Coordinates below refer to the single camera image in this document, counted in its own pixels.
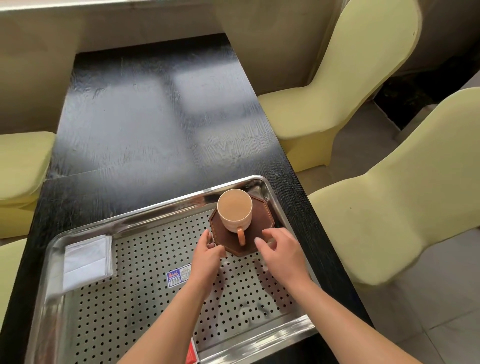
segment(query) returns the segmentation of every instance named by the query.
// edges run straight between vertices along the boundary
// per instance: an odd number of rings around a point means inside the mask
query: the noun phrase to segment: forearm
[[[188,281],[119,364],[184,364],[204,293]]]
[[[419,362],[305,281],[288,290],[309,316],[340,364],[419,364]]]

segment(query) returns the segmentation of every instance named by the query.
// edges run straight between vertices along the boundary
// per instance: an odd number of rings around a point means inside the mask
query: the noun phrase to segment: mug rim
[[[240,220],[229,220],[225,217],[223,217],[223,215],[221,214],[220,212],[220,209],[218,208],[218,203],[220,202],[221,198],[223,197],[224,194],[226,194],[227,192],[230,192],[230,191],[242,191],[244,194],[246,194],[249,198],[250,198],[250,210],[248,212],[248,214],[244,217],[244,218],[241,218]],[[232,188],[228,191],[225,191],[222,193],[222,195],[220,196],[220,198],[218,199],[218,201],[216,202],[216,210],[218,212],[218,214],[220,215],[220,217],[225,220],[225,221],[228,221],[228,222],[232,222],[232,223],[235,223],[235,222],[242,222],[244,221],[246,218],[248,218],[248,216],[252,213],[252,210],[253,210],[253,201],[252,201],[252,197],[248,194],[248,192],[244,191],[244,190],[241,190],[240,188]]]

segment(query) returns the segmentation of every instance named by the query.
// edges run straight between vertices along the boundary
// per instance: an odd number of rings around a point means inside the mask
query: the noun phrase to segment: yellow chair
[[[55,134],[0,135],[0,239],[27,235]]]
[[[330,163],[336,134],[407,60],[421,22],[416,0],[351,0],[313,81],[258,97],[295,172]]]
[[[362,176],[309,196],[354,282],[379,285],[480,225],[480,87],[446,100]]]
[[[0,328],[3,325],[26,242],[27,239],[23,239],[0,246]]]

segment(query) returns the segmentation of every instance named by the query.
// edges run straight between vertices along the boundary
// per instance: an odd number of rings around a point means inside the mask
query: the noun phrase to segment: hand
[[[207,297],[218,274],[220,259],[226,256],[225,248],[222,245],[215,246],[210,230],[205,230],[193,253],[192,271],[188,282],[201,287]]]
[[[270,247],[263,239],[255,238],[255,245],[276,280],[287,290],[311,280],[300,243],[287,229],[266,229],[262,233],[276,241]]]

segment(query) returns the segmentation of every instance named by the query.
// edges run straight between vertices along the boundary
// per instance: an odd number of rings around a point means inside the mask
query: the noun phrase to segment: brown wooden saucer
[[[228,231],[220,219],[217,209],[210,215],[210,226],[212,227],[212,234],[217,245],[223,245],[227,252],[236,256],[244,256],[255,253],[257,247],[255,245],[255,238],[264,238],[262,230],[270,229],[275,226],[275,221],[272,217],[268,204],[266,201],[250,195],[253,202],[252,208],[252,223],[245,230],[244,246],[239,243],[239,238],[236,233]]]

